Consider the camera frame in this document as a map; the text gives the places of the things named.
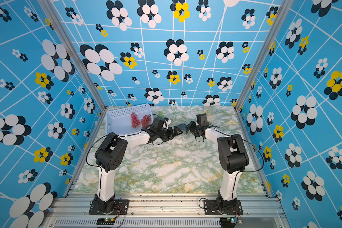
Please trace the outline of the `red grape bunch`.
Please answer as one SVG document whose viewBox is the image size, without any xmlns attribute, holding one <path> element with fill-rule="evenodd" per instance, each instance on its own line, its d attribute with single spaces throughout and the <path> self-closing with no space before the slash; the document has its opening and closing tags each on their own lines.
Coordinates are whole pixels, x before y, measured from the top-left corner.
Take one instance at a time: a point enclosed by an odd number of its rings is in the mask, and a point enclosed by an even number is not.
<svg viewBox="0 0 342 228">
<path fill-rule="evenodd" d="M 141 120 L 142 129 L 147 128 L 150 122 L 151 122 L 151 117 L 149 115 L 145 115 Z"/>
<path fill-rule="evenodd" d="M 132 128 L 137 128 L 140 124 L 141 124 L 141 121 L 138 119 L 136 113 L 131 113 Z"/>
</svg>

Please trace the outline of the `black grape bunch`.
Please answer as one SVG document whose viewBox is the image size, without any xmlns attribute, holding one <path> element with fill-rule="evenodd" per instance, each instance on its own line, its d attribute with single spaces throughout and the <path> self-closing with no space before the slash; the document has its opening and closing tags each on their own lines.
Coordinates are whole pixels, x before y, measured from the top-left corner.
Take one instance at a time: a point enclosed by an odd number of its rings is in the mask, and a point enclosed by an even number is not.
<svg viewBox="0 0 342 228">
<path fill-rule="evenodd" d="M 180 124 L 177 125 L 177 127 L 178 127 L 179 129 L 181 129 L 182 131 L 184 131 L 184 132 L 187 132 L 187 131 L 188 131 L 188 130 L 187 130 L 187 124 L 186 124 L 186 123 L 180 123 Z"/>
</svg>

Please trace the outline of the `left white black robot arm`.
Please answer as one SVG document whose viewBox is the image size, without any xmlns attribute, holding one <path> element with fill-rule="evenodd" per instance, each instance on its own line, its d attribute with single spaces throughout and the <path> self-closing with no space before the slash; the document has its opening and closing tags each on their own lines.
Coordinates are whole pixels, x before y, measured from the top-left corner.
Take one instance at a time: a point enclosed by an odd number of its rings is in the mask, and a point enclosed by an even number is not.
<svg viewBox="0 0 342 228">
<path fill-rule="evenodd" d="M 109 133 L 95 154 L 99 168 L 99 183 L 94 203 L 98 206 L 98 210 L 110 214 L 115 208 L 115 173 L 123 161 L 126 150 L 152 143 L 157 139 L 167 142 L 182 133 L 183 131 L 176 126 L 166 129 L 150 128 L 126 136 Z"/>
</svg>

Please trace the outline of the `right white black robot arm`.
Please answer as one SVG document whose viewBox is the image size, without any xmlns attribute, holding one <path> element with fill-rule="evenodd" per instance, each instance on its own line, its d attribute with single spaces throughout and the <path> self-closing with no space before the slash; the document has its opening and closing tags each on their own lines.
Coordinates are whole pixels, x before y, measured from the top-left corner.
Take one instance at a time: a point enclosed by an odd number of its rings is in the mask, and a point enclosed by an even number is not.
<svg viewBox="0 0 342 228">
<path fill-rule="evenodd" d="M 210 125 L 197 125 L 194 121 L 186 126 L 186 131 L 195 137 L 202 137 L 217 144 L 219 162 L 224 170 L 222 185 L 216 199 L 218 210 L 227 214 L 231 209 L 238 209 L 238 181 L 249 165 L 242 137 L 239 134 L 227 135 Z"/>
</svg>

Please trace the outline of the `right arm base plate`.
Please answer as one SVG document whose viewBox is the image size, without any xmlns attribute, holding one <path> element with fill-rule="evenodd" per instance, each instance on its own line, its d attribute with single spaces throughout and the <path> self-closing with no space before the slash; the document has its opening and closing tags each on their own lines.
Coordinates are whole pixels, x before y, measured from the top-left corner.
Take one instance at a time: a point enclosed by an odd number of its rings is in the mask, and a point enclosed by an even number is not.
<svg viewBox="0 0 342 228">
<path fill-rule="evenodd" d="M 243 215 L 244 211 L 241 202 L 238 199 L 221 200 L 221 199 L 204 199 L 203 206 L 205 215 Z"/>
</svg>

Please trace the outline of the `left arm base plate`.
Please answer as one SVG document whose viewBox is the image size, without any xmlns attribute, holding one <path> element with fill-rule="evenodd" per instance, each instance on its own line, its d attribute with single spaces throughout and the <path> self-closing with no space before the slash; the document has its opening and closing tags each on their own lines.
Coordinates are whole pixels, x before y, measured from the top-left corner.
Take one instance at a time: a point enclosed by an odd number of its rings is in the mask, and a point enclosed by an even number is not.
<svg viewBox="0 0 342 228">
<path fill-rule="evenodd" d="M 117 215 L 127 214 L 129 209 L 129 200 L 125 199 L 110 199 L 104 202 L 100 199 L 90 201 L 90 215 Z"/>
</svg>

